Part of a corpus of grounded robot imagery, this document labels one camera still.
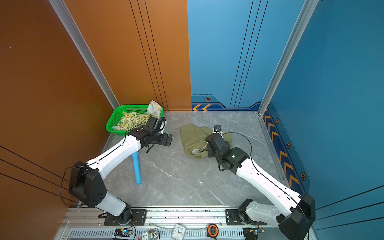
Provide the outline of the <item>green plastic basket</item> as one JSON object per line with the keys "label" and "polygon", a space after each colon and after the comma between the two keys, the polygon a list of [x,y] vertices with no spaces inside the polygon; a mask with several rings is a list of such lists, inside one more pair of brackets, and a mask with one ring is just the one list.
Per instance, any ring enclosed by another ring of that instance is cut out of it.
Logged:
{"label": "green plastic basket", "polygon": [[128,131],[114,131],[112,129],[112,126],[115,126],[121,119],[121,117],[123,116],[123,112],[126,112],[126,113],[130,113],[130,112],[137,112],[137,113],[140,113],[140,114],[146,114],[147,112],[147,108],[148,108],[148,105],[121,105],[119,107],[117,107],[110,119],[108,120],[107,124],[106,124],[106,130],[110,133],[114,133],[118,136],[124,136],[124,135],[127,135],[129,133],[129,131],[131,130],[128,130]]}

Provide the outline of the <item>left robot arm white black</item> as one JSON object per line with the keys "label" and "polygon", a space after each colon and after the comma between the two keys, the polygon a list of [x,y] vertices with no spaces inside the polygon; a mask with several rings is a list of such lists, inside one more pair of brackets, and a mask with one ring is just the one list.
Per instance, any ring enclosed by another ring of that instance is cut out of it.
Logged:
{"label": "left robot arm white black", "polygon": [[71,167],[69,193],[89,208],[97,208],[113,216],[119,224],[127,224],[133,217],[131,206],[111,194],[104,183],[107,175],[129,156],[140,149],[154,145],[169,147],[173,135],[165,134],[167,120],[150,117],[146,124],[127,132],[111,149],[86,163],[77,162]]}

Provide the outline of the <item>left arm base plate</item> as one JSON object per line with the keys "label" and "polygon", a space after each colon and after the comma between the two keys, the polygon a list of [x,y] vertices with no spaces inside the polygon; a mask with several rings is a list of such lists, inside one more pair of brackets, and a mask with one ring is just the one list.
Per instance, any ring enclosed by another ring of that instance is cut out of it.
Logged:
{"label": "left arm base plate", "polygon": [[115,217],[107,213],[104,225],[105,226],[144,226],[146,217],[146,209],[130,209],[124,210],[121,215]]}

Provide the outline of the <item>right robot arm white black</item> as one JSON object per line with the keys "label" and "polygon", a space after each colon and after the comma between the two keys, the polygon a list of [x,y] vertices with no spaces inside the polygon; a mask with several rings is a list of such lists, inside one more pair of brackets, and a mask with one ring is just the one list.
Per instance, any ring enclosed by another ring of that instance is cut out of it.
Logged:
{"label": "right robot arm white black", "polygon": [[256,225],[263,222],[278,227],[289,240],[309,238],[310,228],[316,219],[315,199],[309,194],[300,194],[283,185],[264,171],[240,148],[231,148],[220,133],[206,137],[209,157],[215,157],[220,171],[231,171],[246,180],[272,204],[259,204],[246,199],[238,208],[240,222]]}

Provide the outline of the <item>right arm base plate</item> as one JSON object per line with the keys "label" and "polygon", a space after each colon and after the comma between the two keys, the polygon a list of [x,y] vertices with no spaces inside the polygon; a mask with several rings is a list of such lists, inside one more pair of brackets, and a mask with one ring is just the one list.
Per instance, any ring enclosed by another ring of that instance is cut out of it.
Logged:
{"label": "right arm base plate", "polygon": [[240,225],[255,226],[257,224],[255,221],[252,221],[250,224],[243,223],[240,218],[239,211],[237,209],[226,209],[225,215],[226,215],[226,223],[228,226],[240,226]]}

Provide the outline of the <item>olive green skirt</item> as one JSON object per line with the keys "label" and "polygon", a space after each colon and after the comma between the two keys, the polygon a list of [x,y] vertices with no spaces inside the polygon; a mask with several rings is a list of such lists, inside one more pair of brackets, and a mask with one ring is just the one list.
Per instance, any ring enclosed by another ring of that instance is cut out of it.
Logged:
{"label": "olive green skirt", "polygon": [[180,127],[183,147],[189,157],[197,160],[208,157],[208,146],[205,138],[214,133],[213,128],[198,127],[194,124]]}

